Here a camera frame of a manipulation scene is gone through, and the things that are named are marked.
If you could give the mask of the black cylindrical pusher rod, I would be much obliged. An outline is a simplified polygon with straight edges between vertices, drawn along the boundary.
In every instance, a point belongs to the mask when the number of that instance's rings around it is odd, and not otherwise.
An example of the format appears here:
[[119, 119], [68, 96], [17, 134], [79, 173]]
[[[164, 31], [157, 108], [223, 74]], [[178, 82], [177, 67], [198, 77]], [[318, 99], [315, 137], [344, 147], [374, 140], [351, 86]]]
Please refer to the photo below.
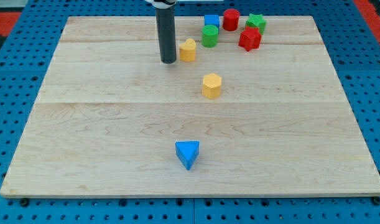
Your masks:
[[159, 39], [160, 59], [163, 63], [171, 64], [177, 59], [175, 41], [174, 6], [167, 9], [156, 9], [157, 34]]

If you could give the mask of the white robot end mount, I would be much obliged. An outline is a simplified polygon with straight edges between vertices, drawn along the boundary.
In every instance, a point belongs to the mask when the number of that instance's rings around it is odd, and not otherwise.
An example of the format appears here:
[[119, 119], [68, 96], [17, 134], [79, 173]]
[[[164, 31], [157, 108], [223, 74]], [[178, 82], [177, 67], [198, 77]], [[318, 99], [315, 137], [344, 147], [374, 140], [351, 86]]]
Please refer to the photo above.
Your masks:
[[168, 9], [174, 6], [177, 0], [146, 0], [146, 2], [152, 4], [157, 9]]

